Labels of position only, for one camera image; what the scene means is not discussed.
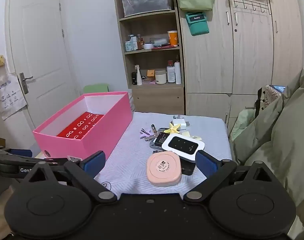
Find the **cable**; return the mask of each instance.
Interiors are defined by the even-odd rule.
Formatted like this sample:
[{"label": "cable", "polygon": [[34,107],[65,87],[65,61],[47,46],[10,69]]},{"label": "cable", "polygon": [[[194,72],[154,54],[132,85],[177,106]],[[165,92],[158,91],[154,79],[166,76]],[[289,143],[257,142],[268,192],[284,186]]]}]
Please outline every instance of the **cable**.
[{"label": "cable", "polygon": [[108,181],[102,182],[101,185],[102,185],[103,187],[105,187],[106,189],[108,189],[108,190],[111,190],[111,188],[112,188],[111,183],[108,182]]}]

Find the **door handle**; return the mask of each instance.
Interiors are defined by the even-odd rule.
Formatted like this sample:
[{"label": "door handle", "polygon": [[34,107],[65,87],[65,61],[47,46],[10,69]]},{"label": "door handle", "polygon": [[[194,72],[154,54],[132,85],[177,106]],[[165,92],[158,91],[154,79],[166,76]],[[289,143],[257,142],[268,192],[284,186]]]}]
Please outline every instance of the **door handle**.
[{"label": "door handle", "polygon": [[226,122],[227,122],[227,117],[228,117],[228,115],[229,115],[228,113],[225,114],[225,124],[226,124]]},{"label": "door handle", "polygon": [[228,11],[226,11],[226,16],[227,16],[227,25],[229,25],[230,24],[230,18],[229,18],[229,12]]},{"label": "door handle", "polygon": [[277,21],[275,21],[275,29],[276,29],[276,33],[278,33]]},{"label": "door handle", "polygon": [[236,26],[238,26],[239,22],[237,20],[237,13],[234,13],[235,14],[235,21],[236,21]]},{"label": "door handle", "polygon": [[22,89],[23,89],[23,93],[24,94],[27,94],[29,93],[29,90],[28,90],[28,87],[27,87],[27,83],[25,82],[27,79],[32,79],[33,76],[29,77],[29,78],[25,78],[25,75],[23,72],[21,72],[19,74],[19,77],[20,77],[20,81],[21,81],[21,84],[22,84]]},{"label": "door handle", "polygon": [[31,76],[29,78],[24,78],[24,79],[22,79],[22,81],[26,81],[27,79],[32,79],[32,78],[33,78],[33,76]]}]

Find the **white tablecloth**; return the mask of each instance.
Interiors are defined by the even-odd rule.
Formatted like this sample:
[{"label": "white tablecloth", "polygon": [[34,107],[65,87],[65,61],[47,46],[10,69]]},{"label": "white tablecloth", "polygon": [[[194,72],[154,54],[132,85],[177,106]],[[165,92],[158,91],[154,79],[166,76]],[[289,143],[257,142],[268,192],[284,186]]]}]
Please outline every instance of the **white tablecloth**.
[{"label": "white tablecloth", "polygon": [[[118,198],[121,193],[165,194],[179,193],[183,196],[206,177],[195,167],[191,176],[182,176],[179,184],[171,187],[155,187],[146,177],[146,163],[153,149],[149,142],[140,139],[141,128],[156,126],[169,127],[173,116],[156,113],[134,112],[133,120],[108,158],[105,167],[95,177],[106,185]],[[203,116],[181,116],[190,122],[187,131],[191,136],[199,136],[205,143],[204,151],[217,158],[232,159],[226,127],[222,119]]]}]

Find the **green chair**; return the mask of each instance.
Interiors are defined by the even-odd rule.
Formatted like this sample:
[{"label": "green chair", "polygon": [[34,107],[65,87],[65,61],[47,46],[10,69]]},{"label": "green chair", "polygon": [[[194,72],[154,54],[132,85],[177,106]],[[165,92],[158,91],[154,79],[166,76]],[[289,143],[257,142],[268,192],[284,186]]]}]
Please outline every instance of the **green chair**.
[{"label": "green chair", "polygon": [[99,83],[99,84],[94,84],[94,85],[88,85],[83,88],[84,94],[102,93],[102,92],[109,92],[108,84]]}]

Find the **pink compact case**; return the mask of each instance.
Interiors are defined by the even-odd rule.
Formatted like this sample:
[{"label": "pink compact case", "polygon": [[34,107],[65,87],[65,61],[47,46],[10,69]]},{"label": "pink compact case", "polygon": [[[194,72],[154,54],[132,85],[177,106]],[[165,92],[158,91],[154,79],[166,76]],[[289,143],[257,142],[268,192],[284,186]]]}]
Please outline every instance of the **pink compact case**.
[{"label": "pink compact case", "polygon": [[156,187],[178,184],[182,178],[180,157],[170,151],[154,153],[148,158],[147,177]]}]

